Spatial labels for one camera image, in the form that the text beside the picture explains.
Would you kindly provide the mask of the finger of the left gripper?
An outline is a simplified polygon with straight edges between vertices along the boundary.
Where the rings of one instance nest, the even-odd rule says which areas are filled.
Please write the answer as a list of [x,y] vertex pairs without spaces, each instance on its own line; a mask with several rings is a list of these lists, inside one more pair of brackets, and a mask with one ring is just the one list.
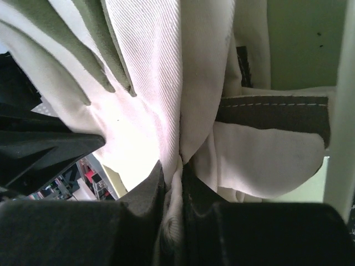
[[1,104],[1,191],[37,191],[104,145],[57,117]]

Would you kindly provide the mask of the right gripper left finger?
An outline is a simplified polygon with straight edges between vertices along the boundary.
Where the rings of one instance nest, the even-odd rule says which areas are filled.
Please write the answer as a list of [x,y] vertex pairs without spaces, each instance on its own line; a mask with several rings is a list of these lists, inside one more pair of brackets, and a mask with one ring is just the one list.
[[2,265],[151,265],[165,183],[157,163],[116,201],[1,204]]

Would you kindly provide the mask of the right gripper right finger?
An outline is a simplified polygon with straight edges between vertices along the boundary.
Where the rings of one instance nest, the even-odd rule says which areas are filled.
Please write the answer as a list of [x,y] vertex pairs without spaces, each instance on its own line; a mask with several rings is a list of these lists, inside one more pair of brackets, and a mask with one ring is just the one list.
[[186,265],[353,265],[340,215],[321,203],[230,203],[182,172]]

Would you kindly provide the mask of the white glove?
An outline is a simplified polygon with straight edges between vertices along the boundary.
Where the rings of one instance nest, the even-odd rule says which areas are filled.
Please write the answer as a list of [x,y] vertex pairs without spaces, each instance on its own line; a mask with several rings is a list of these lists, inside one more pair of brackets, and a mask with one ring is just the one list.
[[102,134],[109,166],[136,126],[163,168],[167,211],[153,263],[182,265],[182,166],[212,130],[233,37],[234,1],[2,1],[1,39],[61,120]]
[[333,87],[271,89],[266,1],[237,1],[224,87],[211,133],[191,159],[197,177],[232,202],[276,198],[322,166]]

